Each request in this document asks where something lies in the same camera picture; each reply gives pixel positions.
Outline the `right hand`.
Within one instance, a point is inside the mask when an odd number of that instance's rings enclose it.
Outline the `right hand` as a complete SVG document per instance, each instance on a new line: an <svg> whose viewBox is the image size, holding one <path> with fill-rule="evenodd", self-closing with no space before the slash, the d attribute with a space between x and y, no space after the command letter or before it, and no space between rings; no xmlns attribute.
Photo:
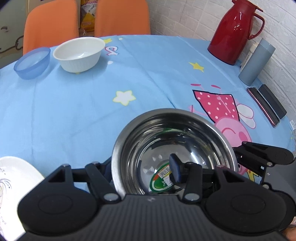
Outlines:
<svg viewBox="0 0 296 241"><path fill-rule="evenodd" d="M289 241L296 241L296 228L287 228L283 231L283 235L289 240Z"/></svg>

